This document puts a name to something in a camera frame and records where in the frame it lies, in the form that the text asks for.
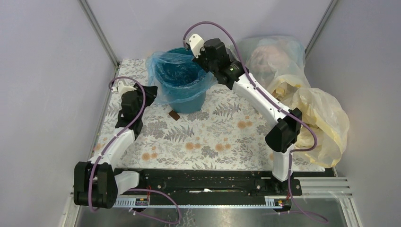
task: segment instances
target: white wall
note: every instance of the white wall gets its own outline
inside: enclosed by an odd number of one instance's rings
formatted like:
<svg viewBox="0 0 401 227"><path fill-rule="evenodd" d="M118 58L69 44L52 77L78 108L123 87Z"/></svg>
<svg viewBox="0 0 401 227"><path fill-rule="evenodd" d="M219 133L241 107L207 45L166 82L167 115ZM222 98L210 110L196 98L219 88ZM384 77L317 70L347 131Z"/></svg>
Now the white wall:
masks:
<svg viewBox="0 0 401 227"><path fill-rule="evenodd" d="M182 46L185 31L209 20L235 39L257 35L293 35L304 46L330 0L88 0L117 58L146 58L155 51ZM205 39L226 35L202 25Z"/></svg>
<svg viewBox="0 0 401 227"><path fill-rule="evenodd" d="M400 9L399 0L340 1L305 68L349 115L338 171L365 227L401 224Z"/></svg>
<svg viewBox="0 0 401 227"><path fill-rule="evenodd" d="M77 0L4 0L0 75L0 226L57 226L113 65Z"/></svg>

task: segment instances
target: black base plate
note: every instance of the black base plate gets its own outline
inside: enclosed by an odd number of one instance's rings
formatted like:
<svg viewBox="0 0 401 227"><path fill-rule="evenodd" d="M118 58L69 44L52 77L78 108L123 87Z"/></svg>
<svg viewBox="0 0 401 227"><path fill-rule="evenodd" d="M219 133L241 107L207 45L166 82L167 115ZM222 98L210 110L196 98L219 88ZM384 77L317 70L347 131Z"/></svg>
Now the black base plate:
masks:
<svg viewBox="0 0 401 227"><path fill-rule="evenodd" d="M266 195L288 194L288 182L277 181L268 171L115 169L114 173L119 174L125 170L139 173L141 177L137 188L151 187L169 194L178 205L264 205ZM301 173L294 173L293 176L297 177ZM302 195L299 180L291 179L291 188L293 195ZM204 189L213 192L193 193ZM155 193L151 194L151 200L152 205L171 205L167 198Z"/></svg>

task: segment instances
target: floral tablecloth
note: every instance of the floral tablecloth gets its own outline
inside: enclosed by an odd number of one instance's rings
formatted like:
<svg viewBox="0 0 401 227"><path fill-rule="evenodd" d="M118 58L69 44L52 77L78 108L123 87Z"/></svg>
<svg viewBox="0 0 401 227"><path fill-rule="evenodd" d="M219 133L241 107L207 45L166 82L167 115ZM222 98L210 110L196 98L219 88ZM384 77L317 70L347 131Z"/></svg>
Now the floral tablecloth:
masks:
<svg viewBox="0 0 401 227"><path fill-rule="evenodd" d="M119 76L146 85L145 60L124 60ZM94 153L113 137L121 97L113 93ZM168 105L152 104L142 117L137 140L124 152L118 167L167 169L273 169L272 150L264 141L270 127L244 98L222 85L207 91L199 112L179 114L175 121ZM294 156L294 171L324 171L324 168Z"/></svg>

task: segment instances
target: plastic bag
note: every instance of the plastic bag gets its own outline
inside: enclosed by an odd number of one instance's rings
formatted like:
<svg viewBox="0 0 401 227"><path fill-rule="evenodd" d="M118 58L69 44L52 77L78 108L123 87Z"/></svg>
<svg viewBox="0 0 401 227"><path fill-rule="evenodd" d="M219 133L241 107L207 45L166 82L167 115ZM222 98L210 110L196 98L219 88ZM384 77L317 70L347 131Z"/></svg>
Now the plastic bag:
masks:
<svg viewBox="0 0 401 227"><path fill-rule="evenodd" d="M278 100L292 97L299 87L311 87L304 74L305 49L291 36L267 36L238 42L245 65ZM233 55L237 53L230 47Z"/></svg>
<svg viewBox="0 0 401 227"><path fill-rule="evenodd" d="M292 99L283 104L291 109L299 108L302 120L317 135L317 147L309 152L298 152L312 163L325 168L335 166L347 146L349 119L335 97L318 88L300 88ZM295 146L310 148L314 143L311 133L301 127Z"/></svg>
<svg viewBox="0 0 401 227"><path fill-rule="evenodd" d="M290 36L268 36L242 40L238 47L258 82L283 104L299 108L302 120L316 133L317 147L298 154L325 168L335 166L347 146L349 119L335 97L310 88L302 44ZM230 50L236 56L233 46ZM310 148L313 143L311 133L302 127L295 146Z"/></svg>
<svg viewBox="0 0 401 227"><path fill-rule="evenodd" d="M192 59L191 55L168 52L156 52L146 59L148 86L159 88L156 103L191 101L217 83L212 73Z"/></svg>

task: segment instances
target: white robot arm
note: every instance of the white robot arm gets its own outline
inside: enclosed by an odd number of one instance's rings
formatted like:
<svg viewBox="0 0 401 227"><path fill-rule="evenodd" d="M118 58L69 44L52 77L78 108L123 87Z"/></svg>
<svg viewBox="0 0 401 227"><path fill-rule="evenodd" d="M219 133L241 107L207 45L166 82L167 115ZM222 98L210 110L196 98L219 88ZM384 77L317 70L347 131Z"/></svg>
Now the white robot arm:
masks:
<svg viewBox="0 0 401 227"><path fill-rule="evenodd" d="M219 84L226 85L252 104L267 120L273 130L266 136L266 142L274 150L273 176L283 182L288 179L289 151L294 148L296 137L299 134L300 124L287 117L284 113L267 102L258 87L270 100L283 110L291 112L297 118L302 113L296 109L290 110L280 103L268 91L259 85L257 80L249 73L247 77L238 61L231 61L226 47L219 39L204 41L198 34L192 34L187 46L191 49L194 59L206 72L212 72Z"/></svg>
<svg viewBox="0 0 401 227"><path fill-rule="evenodd" d="M114 130L114 137L105 147L106 152L93 156L87 162L78 162L74 169L74 202L77 205L88 206L88 198L91 196L94 207L111 208L118 195L139 184L139 173L123 171L114 175L114 169L124 151L139 136L143 123L141 107L143 100L145 105L153 103L157 95L157 87L142 86L145 94L135 86L125 86L118 82L113 91L121 95L122 109L118 113L118 121ZM93 179L90 174L95 170ZM89 182L92 182L92 190L89 193Z"/></svg>

